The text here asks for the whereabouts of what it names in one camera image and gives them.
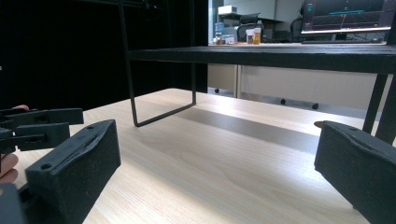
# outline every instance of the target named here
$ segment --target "computer monitor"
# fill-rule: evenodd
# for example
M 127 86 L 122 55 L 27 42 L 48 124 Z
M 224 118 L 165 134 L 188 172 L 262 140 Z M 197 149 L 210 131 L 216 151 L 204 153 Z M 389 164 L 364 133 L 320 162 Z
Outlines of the computer monitor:
M 390 30 L 396 0 L 305 0 L 302 35 Z

